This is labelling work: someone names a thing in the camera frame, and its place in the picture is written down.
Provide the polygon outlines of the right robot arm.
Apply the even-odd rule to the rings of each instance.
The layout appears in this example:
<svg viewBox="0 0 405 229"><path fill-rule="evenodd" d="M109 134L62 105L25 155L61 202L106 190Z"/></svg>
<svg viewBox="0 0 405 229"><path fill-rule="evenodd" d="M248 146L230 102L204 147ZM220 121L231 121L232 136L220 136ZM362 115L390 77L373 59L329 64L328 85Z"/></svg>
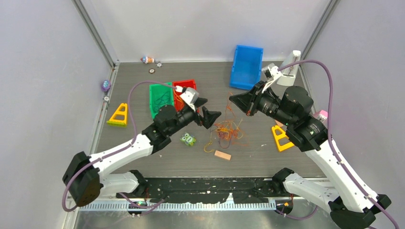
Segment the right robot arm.
<svg viewBox="0 0 405 229"><path fill-rule="evenodd" d="M332 183L326 188L284 168L273 179L273 191L305 198L320 207L342 229L365 229L375 221L376 214L386 209L391 200L387 195L370 189L349 166L337 149L328 141L328 130L310 114L313 100L300 86L288 87L282 98L266 89L263 81L250 91L230 96L229 100L248 116L262 112L284 124L290 142L305 153Z"/></svg>

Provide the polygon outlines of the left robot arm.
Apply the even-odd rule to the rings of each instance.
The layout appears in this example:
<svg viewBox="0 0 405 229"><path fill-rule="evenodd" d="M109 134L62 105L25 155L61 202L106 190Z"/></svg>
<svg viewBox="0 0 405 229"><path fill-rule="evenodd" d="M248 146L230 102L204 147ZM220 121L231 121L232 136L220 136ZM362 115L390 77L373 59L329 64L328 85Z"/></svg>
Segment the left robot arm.
<svg viewBox="0 0 405 229"><path fill-rule="evenodd" d="M179 111L172 105L162 106L153 123L135 138L101 153L88 156L82 151L75 154L62 177L66 186L64 196L70 194L78 207L112 193L130 193L136 198L142 197L147 188L144 177L137 170L124 174L113 172L162 150L171 142L173 134L192 122L209 129L221 114L219 111L209 111L205 106L201 113L188 105Z"/></svg>

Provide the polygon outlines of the wooden block near right arm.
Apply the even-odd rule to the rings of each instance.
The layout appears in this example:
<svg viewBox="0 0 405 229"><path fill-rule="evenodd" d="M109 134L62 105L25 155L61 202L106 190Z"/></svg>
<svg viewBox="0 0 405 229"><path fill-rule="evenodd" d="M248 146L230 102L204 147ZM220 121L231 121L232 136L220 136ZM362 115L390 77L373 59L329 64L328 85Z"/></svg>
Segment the wooden block near right arm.
<svg viewBox="0 0 405 229"><path fill-rule="evenodd" d="M284 125L281 123L281 122L279 122L279 121L275 121L276 122L276 124L279 126L279 127L283 127Z"/></svg>

